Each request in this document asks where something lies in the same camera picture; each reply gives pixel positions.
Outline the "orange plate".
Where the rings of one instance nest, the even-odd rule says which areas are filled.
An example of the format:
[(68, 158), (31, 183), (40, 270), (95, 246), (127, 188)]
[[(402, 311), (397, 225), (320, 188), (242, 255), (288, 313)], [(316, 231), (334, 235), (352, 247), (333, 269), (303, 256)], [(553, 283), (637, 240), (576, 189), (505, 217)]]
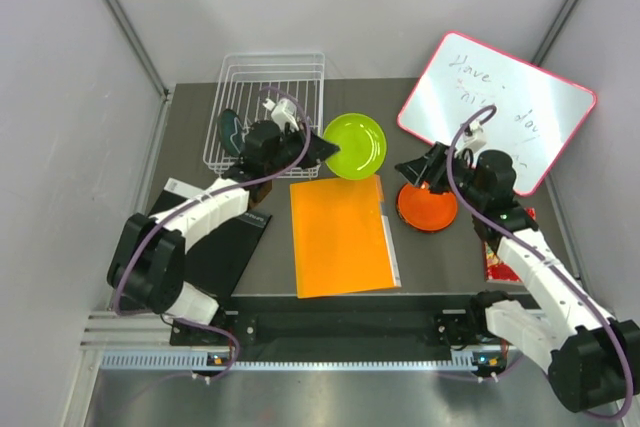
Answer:
[(433, 194), (426, 187), (405, 184), (396, 196), (396, 212), (410, 227), (435, 233), (449, 227), (458, 213), (458, 203), (452, 193)]

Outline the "dark teal ceramic plate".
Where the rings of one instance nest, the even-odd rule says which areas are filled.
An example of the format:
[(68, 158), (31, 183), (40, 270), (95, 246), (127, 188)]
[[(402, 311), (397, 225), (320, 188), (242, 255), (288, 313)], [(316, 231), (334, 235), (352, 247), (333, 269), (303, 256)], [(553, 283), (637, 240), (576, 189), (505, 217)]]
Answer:
[(240, 157), (244, 150), (245, 126), (237, 113), (223, 110), (217, 119), (219, 142), (224, 151), (232, 157)]

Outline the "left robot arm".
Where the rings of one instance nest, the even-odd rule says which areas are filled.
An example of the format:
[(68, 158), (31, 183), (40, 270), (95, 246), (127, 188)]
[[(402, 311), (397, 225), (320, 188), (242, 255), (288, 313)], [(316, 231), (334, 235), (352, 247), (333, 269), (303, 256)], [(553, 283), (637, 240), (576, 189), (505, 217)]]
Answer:
[(223, 148), (235, 162), (202, 193), (154, 216), (135, 214), (125, 223), (109, 267), (113, 308), (123, 296), (155, 314), (179, 318), (205, 343), (226, 334), (216, 298), (185, 281), (188, 251), (227, 221), (257, 206), (272, 182), (289, 170), (316, 167), (339, 152), (295, 120), (244, 126), (225, 110), (217, 122)]

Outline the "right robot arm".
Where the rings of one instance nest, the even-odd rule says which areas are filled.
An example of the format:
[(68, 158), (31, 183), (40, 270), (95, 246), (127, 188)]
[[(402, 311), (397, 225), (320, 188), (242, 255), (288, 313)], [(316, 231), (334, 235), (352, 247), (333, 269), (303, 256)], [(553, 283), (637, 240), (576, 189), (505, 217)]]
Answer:
[(521, 279), (545, 317), (505, 293), (473, 297), (466, 327), (476, 341), (507, 340), (547, 376), (560, 403), (586, 412), (621, 401), (626, 415), (639, 393), (639, 327), (599, 306), (553, 254), (513, 190), (511, 157), (486, 150), (477, 160), (435, 143), (395, 167), (415, 187), (452, 193), (473, 217), (474, 230)]

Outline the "lime green plate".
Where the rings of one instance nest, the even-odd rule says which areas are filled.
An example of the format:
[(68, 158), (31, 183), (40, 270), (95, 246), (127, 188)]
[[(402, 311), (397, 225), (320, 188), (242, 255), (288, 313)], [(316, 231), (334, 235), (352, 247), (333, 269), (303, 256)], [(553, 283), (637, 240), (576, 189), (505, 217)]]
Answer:
[(383, 165), (387, 153), (384, 130), (362, 113), (345, 113), (333, 119), (324, 130), (323, 139), (339, 147), (326, 165), (336, 176), (346, 180), (363, 180)]

